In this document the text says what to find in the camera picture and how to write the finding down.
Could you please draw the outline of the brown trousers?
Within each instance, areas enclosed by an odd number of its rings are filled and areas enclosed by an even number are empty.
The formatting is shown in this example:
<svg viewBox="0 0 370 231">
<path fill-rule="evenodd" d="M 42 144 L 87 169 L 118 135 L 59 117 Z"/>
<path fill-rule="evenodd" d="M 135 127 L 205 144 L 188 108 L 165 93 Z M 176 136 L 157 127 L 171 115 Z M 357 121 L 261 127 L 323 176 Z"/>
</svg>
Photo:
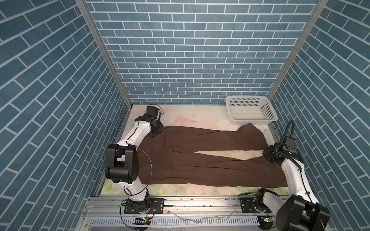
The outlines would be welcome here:
<svg viewBox="0 0 370 231">
<path fill-rule="evenodd" d="M 168 126 L 137 151 L 143 184 L 197 184 L 214 187 L 286 187 L 281 167 L 264 156 L 241 160 L 208 155 L 208 151 L 264 151 L 263 133 L 247 124 L 237 131 Z"/>
</svg>

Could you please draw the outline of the white plastic basket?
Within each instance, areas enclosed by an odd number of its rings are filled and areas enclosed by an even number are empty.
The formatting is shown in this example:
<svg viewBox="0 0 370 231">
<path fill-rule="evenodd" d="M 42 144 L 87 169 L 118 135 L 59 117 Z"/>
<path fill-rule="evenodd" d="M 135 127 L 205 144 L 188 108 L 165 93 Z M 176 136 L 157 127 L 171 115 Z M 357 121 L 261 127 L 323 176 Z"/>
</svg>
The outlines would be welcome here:
<svg viewBox="0 0 370 231">
<path fill-rule="evenodd" d="M 232 125 L 267 125 L 278 120 L 271 102 L 265 96 L 227 96 L 225 103 Z"/>
</svg>

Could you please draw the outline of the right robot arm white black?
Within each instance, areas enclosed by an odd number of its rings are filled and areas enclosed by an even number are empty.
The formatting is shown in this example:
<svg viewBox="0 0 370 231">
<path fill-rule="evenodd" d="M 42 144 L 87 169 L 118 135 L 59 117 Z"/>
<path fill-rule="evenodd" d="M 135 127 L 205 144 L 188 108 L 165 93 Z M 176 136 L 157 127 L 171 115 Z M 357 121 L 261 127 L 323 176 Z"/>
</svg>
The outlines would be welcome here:
<svg viewBox="0 0 370 231">
<path fill-rule="evenodd" d="M 295 148 L 295 139 L 283 137 L 263 151 L 263 155 L 284 172 L 289 198 L 261 188 L 254 202 L 265 212 L 272 212 L 279 231 L 324 231 L 330 219 L 329 210 L 320 205 L 311 190 L 304 171 L 304 160 Z"/>
</svg>

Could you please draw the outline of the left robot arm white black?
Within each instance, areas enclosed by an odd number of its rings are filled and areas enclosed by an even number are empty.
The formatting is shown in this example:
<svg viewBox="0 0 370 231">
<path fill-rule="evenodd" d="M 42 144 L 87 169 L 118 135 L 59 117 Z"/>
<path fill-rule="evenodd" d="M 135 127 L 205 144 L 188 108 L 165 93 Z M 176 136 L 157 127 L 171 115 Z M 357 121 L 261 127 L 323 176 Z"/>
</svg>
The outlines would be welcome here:
<svg viewBox="0 0 370 231">
<path fill-rule="evenodd" d="M 145 114 L 135 119 L 132 130 L 118 143 L 110 144 L 105 150 L 106 178 L 120 185 L 133 202 L 148 199 L 149 192 L 139 179 L 137 150 L 146 136 L 153 138 L 164 126 L 160 116 Z"/>
</svg>

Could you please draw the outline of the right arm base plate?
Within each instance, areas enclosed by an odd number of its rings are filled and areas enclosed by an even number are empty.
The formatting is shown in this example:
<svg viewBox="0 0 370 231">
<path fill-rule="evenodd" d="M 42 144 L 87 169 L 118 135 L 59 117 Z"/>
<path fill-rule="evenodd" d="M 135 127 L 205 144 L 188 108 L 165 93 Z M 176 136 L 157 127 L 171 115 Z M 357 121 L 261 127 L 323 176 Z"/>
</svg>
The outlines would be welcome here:
<svg viewBox="0 0 370 231">
<path fill-rule="evenodd" d="M 238 201 L 240 203 L 241 211 L 243 214 L 260 213 L 267 214 L 270 212 L 269 208 L 262 205 L 256 200 L 256 195 L 253 193 L 240 194 L 238 195 Z"/>
</svg>

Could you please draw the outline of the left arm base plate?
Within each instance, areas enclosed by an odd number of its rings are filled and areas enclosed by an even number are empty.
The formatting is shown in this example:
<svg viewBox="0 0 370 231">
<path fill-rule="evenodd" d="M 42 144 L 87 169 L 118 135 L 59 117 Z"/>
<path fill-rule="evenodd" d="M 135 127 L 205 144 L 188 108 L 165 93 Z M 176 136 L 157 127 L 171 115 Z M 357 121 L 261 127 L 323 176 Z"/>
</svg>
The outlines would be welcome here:
<svg viewBox="0 0 370 231">
<path fill-rule="evenodd" d="M 164 198 L 150 198 L 141 202 L 127 200 L 123 203 L 124 214 L 162 214 L 164 202 Z"/>
</svg>

